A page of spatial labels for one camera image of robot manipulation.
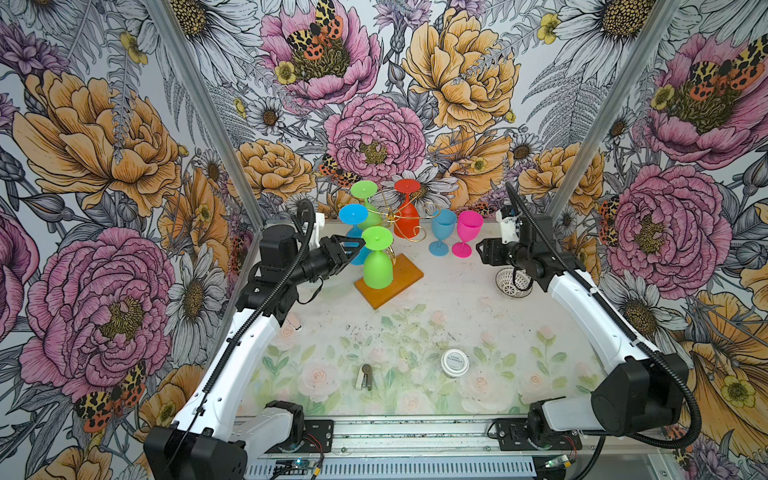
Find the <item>light blue wine glass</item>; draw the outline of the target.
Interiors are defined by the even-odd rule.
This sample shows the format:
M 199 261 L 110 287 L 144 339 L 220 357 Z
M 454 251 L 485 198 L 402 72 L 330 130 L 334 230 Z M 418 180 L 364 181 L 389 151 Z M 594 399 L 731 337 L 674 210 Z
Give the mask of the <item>light blue wine glass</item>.
M 432 234 L 435 240 L 429 244 L 429 252 L 436 257 L 446 256 L 449 246 L 446 240 L 452 235 L 457 223 L 457 216 L 453 210 L 441 209 L 431 220 Z

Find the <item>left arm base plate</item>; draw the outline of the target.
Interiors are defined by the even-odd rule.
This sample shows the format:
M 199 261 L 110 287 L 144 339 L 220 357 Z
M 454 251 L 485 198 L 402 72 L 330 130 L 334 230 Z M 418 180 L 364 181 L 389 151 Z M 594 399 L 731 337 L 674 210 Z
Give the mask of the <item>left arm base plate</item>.
M 299 440 L 290 439 L 268 450 L 270 454 L 330 453 L 333 446 L 335 422 L 328 419 L 309 419 Z

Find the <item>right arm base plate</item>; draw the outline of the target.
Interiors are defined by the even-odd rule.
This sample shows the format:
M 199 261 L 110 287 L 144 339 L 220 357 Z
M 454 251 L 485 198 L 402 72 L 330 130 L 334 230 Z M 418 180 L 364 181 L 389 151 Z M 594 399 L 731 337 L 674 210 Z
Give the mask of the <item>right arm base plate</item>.
M 576 451 L 582 449 L 582 441 L 572 432 L 555 432 L 534 440 L 529 435 L 527 420 L 522 417 L 503 417 L 491 421 L 486 436 L 497 442 L 503 452 L 511 451 Z

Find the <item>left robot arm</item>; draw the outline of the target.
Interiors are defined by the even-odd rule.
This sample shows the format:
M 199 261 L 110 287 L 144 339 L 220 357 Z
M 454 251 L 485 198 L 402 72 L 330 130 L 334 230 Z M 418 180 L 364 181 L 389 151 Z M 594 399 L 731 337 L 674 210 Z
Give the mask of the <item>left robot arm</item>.
M 235 420 L 254 372 L 299 301 L 299 286 L 343 271 L 364 246 L 359 238 L 320 236 L 323 220 L 303 199 L 290 223 L 262 232 L 259 260 L 200 385 L 170 425 L 151 428 L 143 443 L 154 478 L 241 479 L 250 460 L 311 440 L 295 403 L 274 400 L 255 419 L 241 426 Z

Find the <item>magenta wine glass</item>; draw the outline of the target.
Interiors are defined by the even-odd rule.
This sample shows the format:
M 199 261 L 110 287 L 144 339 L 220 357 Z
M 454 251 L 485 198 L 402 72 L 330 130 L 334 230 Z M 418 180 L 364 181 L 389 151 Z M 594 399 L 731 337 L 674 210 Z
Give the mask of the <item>magenta wine glass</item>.
M 471 256 L 472 247 L 469 242 L 479 235 L 483 224 L 484 217 L 475 211 L 467 210 L 459 214 L 456 225 L 459 242 L 451 248 L 454 256 L 462 259 Z

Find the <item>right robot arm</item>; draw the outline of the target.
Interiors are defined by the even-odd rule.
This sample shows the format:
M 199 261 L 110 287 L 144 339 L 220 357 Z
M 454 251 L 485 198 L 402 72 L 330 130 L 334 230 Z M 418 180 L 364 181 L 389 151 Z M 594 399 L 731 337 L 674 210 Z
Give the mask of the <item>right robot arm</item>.
M 605 374 L 587 395 L 534 402 L 525 422 L 528 441 L 543 448 L 580 432 L 668 450 L 693 445 L 702 416 L 687 385 L 687 363 L 663 353 L 610 303 L 575 255 L 558 251 L 551 217 L 532 214 L 512 183 L 505 190 L 510 203 L 497 214 L 500 237 L 476 245 L 482 263 L 510 268 L 519 292 L 539 286 L 549 294 L 579 326 Z

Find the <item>cyan wine glass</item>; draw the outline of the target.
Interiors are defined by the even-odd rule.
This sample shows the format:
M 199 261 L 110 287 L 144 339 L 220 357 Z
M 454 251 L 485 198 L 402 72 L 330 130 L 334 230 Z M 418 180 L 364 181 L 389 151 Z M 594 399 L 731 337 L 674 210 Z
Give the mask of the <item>cyan wine glass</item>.
M 348 204 L 344 206 L 339 212 L 339 220 L 351 227 L 347 232 L 348 237 L 362 238 L 363 229 L 361 225 L 368 218 L 368 210 L 364 205 L 360 204 Z M 361 266 L 364 264 L 367 256 L 370 254 L 370 250 L 367 247 L 363 247 L 361 251 L 351 261 L 352 265 Z

